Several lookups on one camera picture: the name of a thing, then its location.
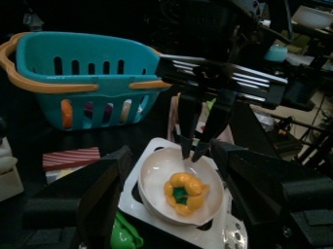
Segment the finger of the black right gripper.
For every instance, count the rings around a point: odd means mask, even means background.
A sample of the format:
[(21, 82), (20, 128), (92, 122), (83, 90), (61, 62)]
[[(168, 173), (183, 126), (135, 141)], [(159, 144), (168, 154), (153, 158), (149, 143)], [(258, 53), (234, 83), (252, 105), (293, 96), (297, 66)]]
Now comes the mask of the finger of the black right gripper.
[(191, 161), (195, 162), (206, 154), (210, 149), (210, 141), (216, 138), (223, 132), (231, 116), (232, 105), (235, 102), (235, 94), (228, 93), (220, 96), (212, 105), (208, 118), (206, 121), (206, 128), (202, 137), (196, 144)]
[(180, 130), (180, 148), (184, 159), (190, 157), (198, 119), (202, 113), (202, 102), (190, 93), (182, 93), (178, 99), (178, 123)]

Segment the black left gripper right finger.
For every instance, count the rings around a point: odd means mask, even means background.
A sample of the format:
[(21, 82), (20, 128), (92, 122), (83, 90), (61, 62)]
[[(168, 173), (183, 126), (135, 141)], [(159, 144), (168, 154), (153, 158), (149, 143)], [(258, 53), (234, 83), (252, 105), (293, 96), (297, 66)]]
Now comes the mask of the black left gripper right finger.
[(250, 249), (333, 249), (333, 179), (218, 140), (211, 155)]

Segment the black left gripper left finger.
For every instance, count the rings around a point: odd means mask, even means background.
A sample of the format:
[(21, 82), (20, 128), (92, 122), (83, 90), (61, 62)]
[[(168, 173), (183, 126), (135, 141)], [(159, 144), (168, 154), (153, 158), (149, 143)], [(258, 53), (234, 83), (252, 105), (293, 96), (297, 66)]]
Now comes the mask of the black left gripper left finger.
[(121, 147), (38, 191), (24, 206), (16, 249), (109, 249), (129, 169), (131, 151)]

